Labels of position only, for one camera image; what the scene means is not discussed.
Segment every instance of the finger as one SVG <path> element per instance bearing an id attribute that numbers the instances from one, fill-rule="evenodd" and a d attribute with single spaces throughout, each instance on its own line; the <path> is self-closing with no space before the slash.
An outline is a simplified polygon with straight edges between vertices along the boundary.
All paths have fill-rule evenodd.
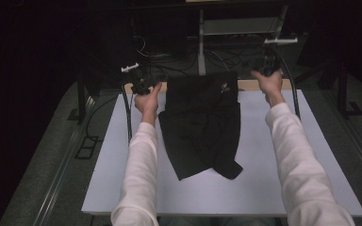
<path id="1" fill-rule="evenodd" d="M 260 80 L 262 77 L 264 77 L 263 74 L 261 74 L 260 72 L 258 72 L 256 70 L 251 70 L 251 75 L 257 80 Z"/>
<path id="2" fill-rule="evenodd" d="M 281 70 L 277 70 L 277 71 L 275 71 L 274 73 L 272 73 L 272 74 L 274 74 L 274 75 L 276 75 L 276 76 L 278 76 L 278 77 L 281 77 L 282 78 L 282 73 L 281 73 Z"/>
<path id="3" fill-rule="evenodd" d="M 157 95 L 160 92 L 161 85 L 162 85 L 161 82 L 155 85 L 154 90 L 152 91 L 155 95 Z"/>

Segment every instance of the wire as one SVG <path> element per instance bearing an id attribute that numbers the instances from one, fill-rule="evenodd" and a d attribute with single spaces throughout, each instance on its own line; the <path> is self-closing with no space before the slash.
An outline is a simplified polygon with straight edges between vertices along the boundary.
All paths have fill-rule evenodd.
<path id="1" fill-rule="evenodd" d="M 131 94 L 131 102 L 130 102 L 130 106 L 128 107 L 128 109 L 130 109 L 130 116 L 131 116 L 131 109 L 132 109 L 132 100 L 134 99 L 134 93 Z"/>
<path id="2" fill-rule="evenodd" d="M 143 45 L 142 45 L 142 48 L 140 48 L 140 50 L 136 50 L 139 54 L 141 54 L 142 56 L 144 56 L 144 57 L 168 57 L 168 56 L 170 56 L 169 54 L 162 54 L 162 55 L 150 55 L 149 53 L 147 53 L 147 55 L 146 54 L 144 54 L 143 52 L 142 52 L 142 50 L 145 48 L 145 46 L 146 46 L 146 41 L 145 41 L 145 39 L 142 37 L 142 36 L 134 36 L 135 38 L 139 38 L 139 39 L 142 39 L 142 41 L 143 41 Z"/>
<path id="3" fill-rule="evenodd" d="M 124 85 L 122 85 L 122 95 L 123 95 L 123 98 L 124 98 L 125 113 L 126 113 L 126 116 L 127 116 L 128 143 L 129 143 L 131 141 L 131 137 L 132 137 L 131 109 L 130 109 L 130 106 L 128 105 L 128 99 L 127 99 L 127 94 L 125 93 Z"/>
<path id="4" fill-rule="evenodd" d="M 153 63 L 153 62 L 150 63 L 149 65 L 150 65 L 151 67 L 153 66 L 153 67 L 158 68 L 158 69 L 160 69 L 160 70 L 167 69 L 167 70 L 170 70 L 170 71 L 180 72 L 180 73 L 184 74 L 185 76 L 189 76 L 187 73 L 185 73 L 185 72 L 183 72 L 183 71 L 186 71 L 186 70 L 189 70 L 190 68 L 192 68 L 193 65 L 194 65 L 195 62 L 196 62 L 196 58 L 197 58 L 197 57 L 198 57 L 198 56 L 196 55 L 196 56 L 193 58 L 192 63 L 191 63 L 187 68 L 183 68 L 183 69 L 170 68 L 170 67 L 158 65 L 158 64 Z"/>
<path id="5" fill-rule="evenodd" d="M 223 65 L 218 65 L 217 63 L 214 62 L 214 60 L 219 61 L 216 57 L 207 56 L 206 59 L 207 59 L 212 65 L 216 66 L 217 68 L 224 69 L 224 66 L 223 66 Z"/>
<path id="6" fill-rule="evenodd" d="M 272 50 L 278 55 L 278 57 L 281 59 L 282 64 L 284 65 L 285 69 L 287 70 L 287 74 L 288 74 L 288 78 L 290 81 L 290 85 L 292 86 L 292 95 L 293 95 L 293 104 L 295 106 L 295 114 L 299 117 L 299 119 L 301 118 L 301 112 L 299 110 L 299 102 L 298 102 L 298 95 L 296 93 L 296 86 L 295 86 L 295 82 L 293 81 L 293 76 L 292 76 L 292 72 L 290 71 L 287 63 L 285 62 L 284 58 L 281 56 L 281 54 L 274 48 L 272 47 Z"/>
<path id="7" fill-rule="evenodd" d="M 168 57 L 152 58 L 151 60 L 153 60 L 155 63 L 174 63 L 186 59 L 192 53 L 186 53 L 185 55 L 179 53 L 171 53 L 171 55 Z"/>
<path id="8" fill-rule="evenodd" d="M 179 70 L 188 70 L 190 69 L 191 67 L 193 67 L 194 63 L 195 63 L 195 60 L 196 60 L 196 57 L 197 57 L 197 52 L 190 52 L 186 55 L 180 55 L 178 57 L 175 57 L 174 59 L 171 59 L 171 60 L 168 60 L 168 61 L 157 61 L 156 59 L 154 59 L 154 62 L 155 64 L 166 64 L 166 63 L 174 63 L 174 62 L 179 62 L 179 61 L 182 61 L 182 60 L 185 60 L 185 59 L 188 59 L 189 55 L 191 54 L 195 54 L 195 58 L 193 59 L 192 61 L 192 64 L 190 66 L 188 66 L 187 68 L 184 68 L 184 69 L 179 69 Z"/>
<path id="9" fill-rule="evenodd" d="M 243 54 L 243 52 L 245 50 L 247 50 L 249 46 L 250 46 L 250 42 L 246 41 L 246 44 L 241 48 L 241 50 L 237 54 L 235 54 L 235 53 L 232 53 L 232 52 L 228 51 L 229 47 L 225 46 L 225 44 L 222 41 L 222 43 L 221 43 L 222 49 L 220 51 L 225 52 L 226 54 L 232 55 L 229 58 L 223 57 L 222 59 L 227 60 L 227 59 L 231 59 L 231 58 L 234 58 L 234 57 L 240 57 L 240 56 L 254 56 L 254 55 L 261 54 L 263 52 L 262 46 L 258 44 L 256 46 L 256 47 L 258 47 L 260 49 L 258 52 L 253 52 L 251 54 Z"/>
<path id="10" fill-rule="evenodd" d="M 90 218 L 90 226 L 92 226 L 93 225 L 93 221 L 95 220 L 95 216 L 94 215 L 92 215 L 92 217 Z"/>
<path id="11" fill-rule="evenodd" d="M 92 114 L 90 115 L 90 118 L 89 118 L 88 121 L 87 121 L 87 126 L 86 126 L 86 128 L 85 128 L 85 134 L 86 134 L 86 137 L 87 137 L 87 138 L 89 138 L 89 139 L 91 139 L 91 140 L 94 140 L 94 141 L 97 141 L 97 142 L 102 142 L 102 141 L 103 141 L 102 139 L 96 140 L 93 136 L 90 136 L 90 132 L 89 132 L 90 123 L 91 123 L 91 120 L 92 120 L 93 115 L 95 115 L 95 113 L 98 112 L 99 109 L 101 109 L 103 106 L 107 105 L 108 103 L 112 102 L 112 101 L 115 100 L 115 99 L 116 99 L 116 97 L 111 98 L 110 100 L 108 100 L 108 101 L 104 102 L 103 104 L 101 104 L 98 108 L 96 108 L 96 109 L 92 112 Z"/>
<path id="12" fill-rule="evenodd" d="M 205 51 L 209 52 L 210 54 L 214 54 L 216 57 L 218 57 L 219 60 L 220 60 L 220 61 L 222 62 L 222 64 L 224 65 L 225 69 L 230 72 L 230 70 L 228 69 L 228 67 L 227 67 L 227 65 L 225 64 L 224 60 L 223 60 L 218 54 L 216 54 L 216 53 L 214 53 L 213 51 L 210 51 L 210 50 L 205 50 Z"/>

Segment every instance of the gray floor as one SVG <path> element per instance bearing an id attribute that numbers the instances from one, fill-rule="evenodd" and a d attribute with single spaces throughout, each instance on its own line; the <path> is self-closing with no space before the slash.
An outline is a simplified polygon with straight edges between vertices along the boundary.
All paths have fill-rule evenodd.
<path id="1" fill-rule="evenodd" d="M 294 46 L 280 48 L 293 74 L 309 70 L 295 64 L 303 44 L 302 41 Z M 177 68 L 187 68 L 195 57 L 196 55 L 190 55 L 183 62 L 177 62 Z M 249 78 L 245 76 L 249 67 L 243 63 L 244 60 L 242 58 L 242 63 L 236 63 L 230 70 L 241 73 L 243 78 Z M 210 73 L 226 70 L 219 61 L 218 66 L 213 66 L 210 62 L 207 62 L 206 66 Z M 185 72 L 196 73 L 196 62 Z M 362 116 L 344 120 L 337 112 L 336 88 L 319 89 L 317 81 L 320 76 L 321 72 L 311 76 L 300 83 L 298 89 L 304 92 L 338 163 L 362 204 Z M 82 124 L 77 124 L 76 121 L 68 121 L 71 111 L 77 109 L 76 85 L 69 88 L 58 105 L 58 110 L 1 220 L 1 225 L 110 224 L 108 217 L 92 217 L 81 212 L 102 142 L 97 143 L 91 159 L 76 159 L 74 156 L 87 128 L 90 135 L 104 138 L 115 104 L 113 98 L 118 93 L 116 90 L 104 89 L 99 97 L 89 98 L 87 118 Z M 348 101 L 356 102 L 362 110 L 362 84 L 352 76 L 349 76 L 348 81 Z M 362 225 L 362 218 L 354 220 L 356 225 Z"/>

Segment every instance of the cable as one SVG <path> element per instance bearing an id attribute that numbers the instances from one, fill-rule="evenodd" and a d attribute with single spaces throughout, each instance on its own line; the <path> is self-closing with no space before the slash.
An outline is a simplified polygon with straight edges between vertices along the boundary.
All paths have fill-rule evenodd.
<path id="1" fill-rule="evenodd" d="M 238 62 L 236 63 L 236 62 L 232 61 L 231 60 L 232 58 L 236 58 L 238 60 Z M 228 58 L 223 58 L 223 60 L 226 64 L 231 65 L 232 67 L 235 67 L 242 63 L 242 60 L 240 59 L 240 57 L 238 55 L 228 57 Z"/>
<path id="2" fill-rule="evenodd" d="M 174 63 L 186 59 L 192 53 L 186 53 L 185 55 L 179 53 L 172 53 L 169 57 L 163 58 L 152 58 L 151 60 L 157 64 L 167 64 L 167 63 Z"/>
<path id="3" fill-rule="evenodd" d="M 217 58 L 214 58 L 213 56 L 207 56 L 206 59 L 214 66 L 216 66 L 217 68 L 221 68 L 224 69 L 223 65 L 218 65 L 217 63 L 215 63 L 213 60 L 218 60 Z"/>
<path id="4" fill-rule="evenodd" d="M 165 73 L 167 75 L 167 77 L 170 77 L 168 72 L 165 72 L 162 68 L 158 68 L 159 71 L 158 72 L 152 72 L 152 65 L 149 65 L 149 74 L 153 74 L 153 73 Z"/>
<path id="5" fill-rule="evenodd" d="M 130 106 L 128 107 L 128 109 L 130 109 L 130 116 L 131 116 L 131 108 L 132 108 L 131 106 L 132 106 L 132 100 L 133 99 L 134 99 L 134 93 L 131 94 L 131 102 L 130 102 Z"/>
<path id="6" fill-rule="evenodd" d="M 90 123 L 91 123 L 91 119 L 93 117 L 93 115 L 95 115 L 96 112 L 98 112 L 99 109 L 101 109 L 103 106 L 107 105 L 108 103 L 110 103 L 111 101 L 115 100 L 116 97 L 113 97 L 111 98 L 110 100 L 104 102 L 103 104 L 101 104 L 98 108 L 96 108 L 92 114 L 90 115 L 90 118 L 88 119 L 87 121 L 87 126 L 85 128 L 85 134 L 86 134 L 86 137 L 93 140 L 93 141 L 96 141 L 96 142 L 102 142 L 103 140 L 102 139 L 98 139 L 98 140 L 95 140 L 95 138 L 93 136 L 90 136 L 90 132 L 89 132 L 89 128 L 90 128 Z"/>
<path id="7" fill-rule="evenodd" d="M 299 117 L 299 119 L 301 118 L 301 112 L 299 110 L 299 102 L 298 102 L 298 95 L 296 93 L 296 87 L 295 87 L 295 82 L 293 81 L 293 76 L 292 76 L 292 72 L 290 71 L 287 63 L 285 62 L 284 58 L 281 56 L 281 54 L 274 48 L 272 47 L 272 50 L 278 55 L 278 58 L 281 59 L 282 64 L 284 65 L 285 69 L 287 70 L 287 74 L 288 74 L 288 78 L 290 81 L 290 85 L 292 86 L 292 95 L 293 95 L 293 104 L 295 106 L 295 114 Z"/>
<path id="8" fill-rule="evenodd" d="M 127 94 L 125 93 L 124 85 L 122 85 L 122 95 L 123 95 L 123 98 L 124 98 L 125 113 L 126 113 L 126 116 L 127 116 L 128 143 L 129 143 L 131 141 L 131 137 L 132 137 L 131 109 L 130 109 L 130 106 L 128 105 L 128 98 L 127 98 Z"/>
<path id="9" fill-rule="evenodd" d="M 184 75 L 186 75 L 186 76 L 189 76 L 187 73 L 185 73 L 185 72 L 183 72 L 183 71 L 186 71 L 186 70 L 192 68 L 193 65 L 194 65 L 195 62 L 196 62 L 196 58 L 197 58 L 197 55 L 196 55 L 195 58 L 193 59 L 192 63 L 191 63 L 187 68 L 184 68 L 184 69 L 170 68 L 170 67 L 158 65 L 158 64 L 156 64 L 156 63 L 150 63 L 150 66 L 156 67 L 156 68 L 158 68 L 158 69 L 160 69 L 160 70 L 162 70 L 162 69 L 167 69 L 167 70 L 171 70 L 171 71 L 180 72 L 180 73 L 182 73 L 182 74 L 184 74 Z"/>
<path id="10" fill-rule="evenodd" d="M 136 50 L 139 54 L 141 54 L 142 56 L 144 57 L 169 57 L 170 55 L 169 54 L 162 54 L 162 55 L 150 55 L 149 53 L 147 53 L 147 55 L 145 55 L 142 50 L 145 48 L 146 46 L 146 41 L 145 39 L 142 37 L 142 36 L 134 36 L 135 38 L 139 38 L 139 39 L 142 39 L 143 41 L 143 45 L 142 45 L 142 48 L 140 48 L 140 50 Z"/>
<path id="11" fill-rule="evenodd" d="M 234 57 L 240 57 L 240 56 L 254 56 L 254 55 L 257 55 L 257 54 L 261 54 L 263 52 L 262 46 L 258 44 L 256 46 L 256 47 L 258 47 L 260 49 L 258 52 L 253 52 L 251 54 L 243 54 L 243 52 L 248 49 L 249 45 L 250 45 L 250 42 L 246 41 L 246 44 L 241 48 L 241 50 L 237 54 L 235 54 L 235 53 L 232 53 L 232 52 L 228 51 L 229 46 L 228 47 L 225 46 L 225 44 L 222 41 L 222 43 L 221 43 L 222 49 L 220 51 L 225 52 L 226 54 L 232 55 L 231 57 L 223 57 L 222 59 L 227 60 L 227 59 L 232 59 Z"/>
<path id="12" fill-rule="evenodd" d="M 213 51 L 210 51 L 210 50 L 205 50 L 205 51 L 208 51 L 210 54 L 214 54 L 215 56 L 217 56 L 217 57 L 219 58 L 219 60 L 222 62 L 222 64 L 224 65 L 225 69 L 226 69 L 227 71 L 230 71 L 230 70 L 228 69 L 227 65 L 225 64 L 224 60 L 223 60 L 218 54 L 216 54 L 216 53 L 214 53 Z"/>
<path id="13" fill-rule="evenodd" d="M 242 52 L 244 51 L 243 49 L 241 50 L 241 51 L 239 51 L 239 53 L 237 53 L 237 54 L 234 54 L 234 53 L 230 53 L 230 52 L 227 52 L 227 51 L 224 51 L 224 50 L 222 50 L 223 52 L 225 52 L 226 54 L 228 54 L 228 55 L 231 55 L 231 57 L 224 57 L 223 58 L 223 60 L 231 60 L 232 58 L 237 58 L 238 59 L 238 61 L 239 61 L 239 63 L 241 62 L 241 60 L 240 60 L 240 55 L 242 54 Z"/>
<path id="14" fill-rule="evenodd" d="M 90 226 L 92 226 L 93 225 L 93 221 L 95 220 L 95 216 L 94 215 L 92 215 L 92 217 L 90 218 Z"/>

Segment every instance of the hand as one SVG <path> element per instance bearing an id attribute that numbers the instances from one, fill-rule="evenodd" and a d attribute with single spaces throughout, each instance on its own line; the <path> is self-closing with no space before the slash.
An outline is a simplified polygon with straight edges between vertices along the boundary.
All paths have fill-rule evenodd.
<path id="1" fill-rule="evenodd" d="M 137 95 L 134 99 L 135 107 L 142 113 L 142 122 L 148 122 L 155 126 L 157 117 L 157 94 L 161 89 L 161 83 L 155 85 L 151 93 L 147 95 Z"/>
<path id="2" fill-rule="evenodd" d="M 266 101 L 271 107 L 285 101 L 281 93 L 282 75 L 280 71 L 275 71 L 269 77 L 258 71 L 251 71 L 251 75 L 258 80 L 259 87 L 266 94 Z"/>

